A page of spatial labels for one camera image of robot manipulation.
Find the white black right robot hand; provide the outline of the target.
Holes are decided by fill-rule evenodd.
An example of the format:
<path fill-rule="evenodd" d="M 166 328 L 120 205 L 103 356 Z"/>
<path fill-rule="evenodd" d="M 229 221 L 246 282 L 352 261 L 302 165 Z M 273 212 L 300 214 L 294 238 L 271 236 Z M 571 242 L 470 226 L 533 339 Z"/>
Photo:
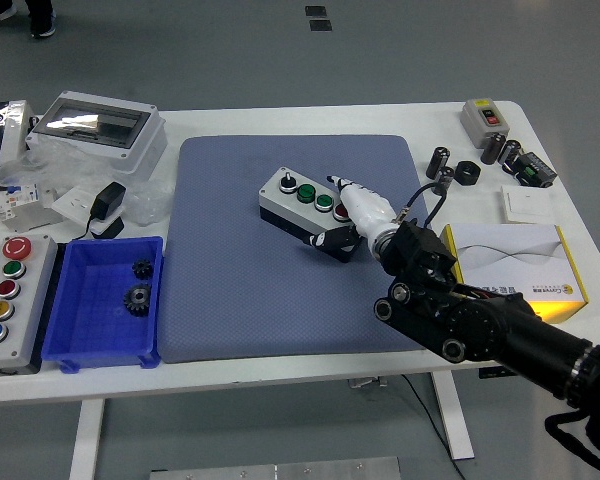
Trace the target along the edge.
<path fill-rule="evenodd" d="M 398 230 L 397 214 L 387 199 L 349 179 L 328 176 L 327 180 L 339 190 L 341 203 L 353 225 L 305 236 L 302 241 L 306 245 L 331 251 L 354 246 L 365 238 L 369 250 L 374 252 L 375 247 Z"/>

